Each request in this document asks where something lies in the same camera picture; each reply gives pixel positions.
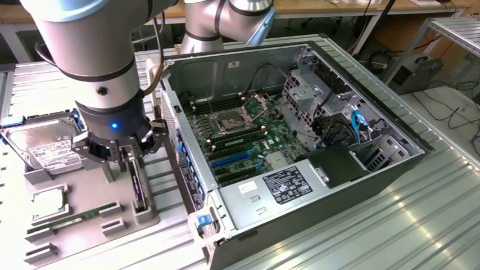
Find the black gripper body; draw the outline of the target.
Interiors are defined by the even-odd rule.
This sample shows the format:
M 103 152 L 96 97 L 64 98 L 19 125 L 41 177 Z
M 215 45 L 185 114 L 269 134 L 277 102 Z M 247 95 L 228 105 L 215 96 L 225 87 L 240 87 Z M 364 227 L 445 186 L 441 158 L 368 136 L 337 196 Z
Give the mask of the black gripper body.
M 76 105 L 87 129 L 96 138 L 120 140 L 133 135 L 143 137 L 151 129 L 141 91 L 127 103 L 111 109 L 93 109 L 79 102 Z

